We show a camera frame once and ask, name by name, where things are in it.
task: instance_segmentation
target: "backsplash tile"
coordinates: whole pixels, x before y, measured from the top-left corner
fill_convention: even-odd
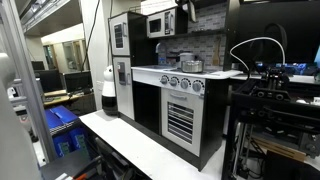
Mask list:
[[[189,33],[201,28],[205,30],[221,29],[225,26],[226,3],[197,9],[196,16],[198,22],[189,22],[188,24]],[[221,38],[219,49],[220,66],[212,66],[212,58],[218,37]],[[205,61],[205,69],[222,70],[226,47],[226,36],[224,34],[163,39],[160,40],[160,42],[166,44],[167,55],[169,55],[170,51],[191,51],[197,55],[199,59]]]
[[[196,10],[197,22],[188,23],[188,32],[199,29],[221,29],[225,26],[227,12],[227,3],[221,3],[213,6]]]

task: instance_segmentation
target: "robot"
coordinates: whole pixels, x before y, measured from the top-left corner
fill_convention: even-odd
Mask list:
[[[102,109],[109,116],[117,115],[118,108],[113,80],[113,67],[108,66],[103,75],[104,83],[102,90]]]

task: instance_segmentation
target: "faucet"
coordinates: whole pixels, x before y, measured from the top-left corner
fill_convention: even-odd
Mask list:
[[[157,44],[157,46],[156,46],[156,53],[161,53],[161,51],[160,51],[160,47],[161,46],[164,46],[164,63],[167,61],[167,46],[166,46],[166,44],[165,43],[163,43],[163,42],[159,42],[158,44]]]

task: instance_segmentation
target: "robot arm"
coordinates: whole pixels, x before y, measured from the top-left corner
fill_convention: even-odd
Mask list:
[[[15,78],[13,61],[0,53],[0,179],[41,179],[29,135],[7,96]]]

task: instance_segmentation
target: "pot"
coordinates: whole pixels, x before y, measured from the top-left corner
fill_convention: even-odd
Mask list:
[[[183,61],[194,61],[196,60],[196,55],[190,52],[184,52],[179,54],[180,61],[177,63],[177,67],[181,68],[181,62]]]
[[[196,55],[194,55],[193,53],[180,53],[180,61],[194,61],[196,59]]]
[[[204,61],[181,61],[181,70],[184,73],[202,73]]]

